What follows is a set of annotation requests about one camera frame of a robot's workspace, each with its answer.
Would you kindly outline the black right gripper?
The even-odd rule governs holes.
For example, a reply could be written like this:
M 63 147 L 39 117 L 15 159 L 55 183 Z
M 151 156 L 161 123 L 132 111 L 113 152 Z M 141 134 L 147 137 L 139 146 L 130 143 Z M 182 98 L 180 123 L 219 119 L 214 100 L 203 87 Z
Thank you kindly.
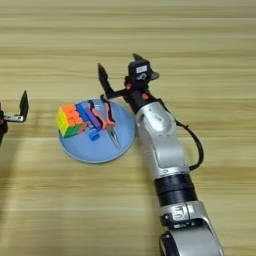
M 133 54 L 133 57 L 133 77 L 137 81 L 152 81 L 159 78 L 159 74 L 151 68 L 151 64 L 147 59 L 143 58 L 139 54 Z M 108 74 L 101 64 L 98 64 L 98 77 L 106 97 L 108 99 L 122 97 L 134 113 L 137 113 L 145 105 L 157 101 L 157 99 L 148 90 L 148 87 L 138 88 L 128 77 L 124 80 L 125 88 L 114 91 L 109 84 Z

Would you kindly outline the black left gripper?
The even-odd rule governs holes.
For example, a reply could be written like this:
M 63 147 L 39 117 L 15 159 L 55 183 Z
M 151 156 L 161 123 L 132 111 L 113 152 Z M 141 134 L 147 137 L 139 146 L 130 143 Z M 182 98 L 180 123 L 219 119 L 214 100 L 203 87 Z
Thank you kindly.
M 8 116 L 4 114 L 4 111 L 1 108 L 0 104 L 0 146 L 3 141 L 4 135 L 8 132 L 8 123 L 23 123 L 24 119 L 27 118 L 28 110 L 29 110 L 29 102 L 27 91 L 24 91 L 20 100 L 20 115 Z

